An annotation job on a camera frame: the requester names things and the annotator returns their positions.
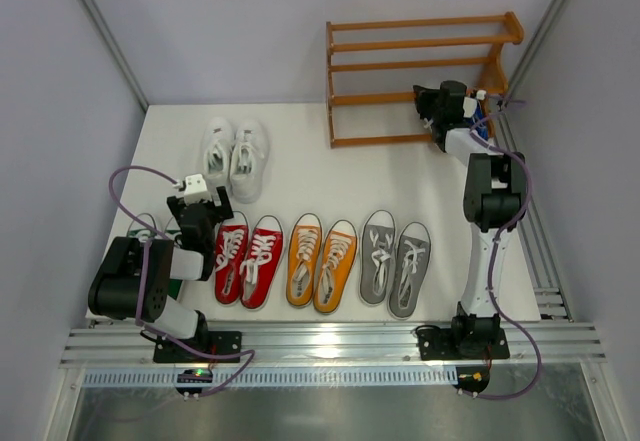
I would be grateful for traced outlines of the blue canvas sneaker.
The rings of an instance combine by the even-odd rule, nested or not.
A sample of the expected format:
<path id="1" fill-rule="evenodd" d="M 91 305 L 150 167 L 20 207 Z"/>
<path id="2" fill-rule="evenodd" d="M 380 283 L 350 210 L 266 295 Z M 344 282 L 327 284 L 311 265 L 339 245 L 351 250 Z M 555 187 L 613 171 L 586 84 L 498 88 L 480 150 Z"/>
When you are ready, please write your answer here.
<path id="1" fill-rule="evenodd" d="M 477 102 L 477 106 L 473 116 L 470 118 L 470 126 L 476 132 L 476 134 L 488 141 L 491 137 L 490 134 L 490 122 L 488 120 L 483 121 L 487 117 L 483 105 L 480 101 Z"/>

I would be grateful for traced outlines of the red canvas sneaker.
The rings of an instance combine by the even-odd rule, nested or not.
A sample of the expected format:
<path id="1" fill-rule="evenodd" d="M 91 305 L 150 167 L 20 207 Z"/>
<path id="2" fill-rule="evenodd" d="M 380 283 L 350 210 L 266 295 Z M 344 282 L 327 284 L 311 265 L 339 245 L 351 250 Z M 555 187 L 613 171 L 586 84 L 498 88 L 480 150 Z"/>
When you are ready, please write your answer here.
<path id="1" fill-rule="evenodd" d="M 242 305 L 260 309 L 267 300 L 284 247 L 281 223 L 273 215 L 263 216 L 249 240 L 248 252 L 241 263 Z"/>
<path id="2" fill-rule="evenodd" d="M 241 294 L 240 267 L 245 259 L 249 224 L 241 211 L 223 221 L 215 244 L 214 296 L 222 305 L 235 303 Z"/>

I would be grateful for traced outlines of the orange canvas sneaker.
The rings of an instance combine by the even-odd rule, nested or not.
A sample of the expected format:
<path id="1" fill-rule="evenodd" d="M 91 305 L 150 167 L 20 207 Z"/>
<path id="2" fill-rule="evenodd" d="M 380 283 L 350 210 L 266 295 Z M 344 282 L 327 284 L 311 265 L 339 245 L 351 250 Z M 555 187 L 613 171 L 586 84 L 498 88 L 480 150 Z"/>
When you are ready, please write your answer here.
<path id="1" fill-rule="evenodd" d="M 328 315 L 338 309 L 355 261 L 357 244 L 357 233 L 351 222 L 339 220 L 329 229 L 313 296 L 314 308 L 319 313 Z"/>
<path id="2" fill-rule="evenodd" d="M 286 299 L 295 308 L 312 301 L 317 260 L 323 238 L 319 217 L 303 214 L 294 224 L 287 257 Z"/>

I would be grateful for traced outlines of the grey canvas sneaker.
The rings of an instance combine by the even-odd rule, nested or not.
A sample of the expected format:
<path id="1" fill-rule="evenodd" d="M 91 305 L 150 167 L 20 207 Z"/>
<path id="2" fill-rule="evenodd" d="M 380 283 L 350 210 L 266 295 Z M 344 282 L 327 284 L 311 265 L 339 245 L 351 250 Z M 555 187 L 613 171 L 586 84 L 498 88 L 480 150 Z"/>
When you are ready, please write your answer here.
<path id="1" fill-rule="evenodd" d="M 407 319 L 414 313 L 429 267 L 431 247 L 429 231 L 420 222 L 409 223 L 400 233 L 388 299 L 393 317 Z"/>
<path id="2" fill-rule="evenodd" d="M 361 275 L 359 294 L 368 305 L 381 304 L 394 265 L 395 221 L 386 210 L 372 213 L 361 236 Z"/>

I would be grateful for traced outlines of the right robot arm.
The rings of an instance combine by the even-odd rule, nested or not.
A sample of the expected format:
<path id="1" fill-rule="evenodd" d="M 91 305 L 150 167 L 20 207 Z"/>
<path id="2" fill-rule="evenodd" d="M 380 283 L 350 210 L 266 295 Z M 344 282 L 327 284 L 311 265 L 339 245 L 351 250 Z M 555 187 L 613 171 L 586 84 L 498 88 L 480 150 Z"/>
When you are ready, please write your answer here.
<path id="1" fill-rule="evenodd" d="M 459 81 L 437 88 L 413 87 L 416 111 L 432 141 L 466 168 L 463 214 L 471 229 L 468 277 L 448 328 L 421 332 L 425 359 L 487 359 L 509 356 L 499 306 L 504 258 L 512 233 L 524 217 L 529 180 L 524 158 L 482 137 L 488 119 L 477 117 L 487 97 Z"/>

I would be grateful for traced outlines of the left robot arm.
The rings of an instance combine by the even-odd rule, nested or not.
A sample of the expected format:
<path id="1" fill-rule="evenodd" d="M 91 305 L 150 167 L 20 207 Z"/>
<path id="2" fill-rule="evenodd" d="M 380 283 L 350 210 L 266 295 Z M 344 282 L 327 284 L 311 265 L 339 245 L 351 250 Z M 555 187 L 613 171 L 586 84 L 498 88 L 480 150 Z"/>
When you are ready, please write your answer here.
<path id="1" fill-rule="evenodd" d="M 196 200 L 187 195 L 167 199 L 179 226 L 174 238 L 116 237 L 88 293 L 89 311 L 112 320 L 132 319 L 156 336 L 162 353 L 175 343 L 191 359 L 228 359 L 214 345 L 202 312 L 169 295 L 170 281 L 207 281 L 215 267 L 215 228 L 233 217 L 224 187 L 217 200 L 209 193 Z"/>

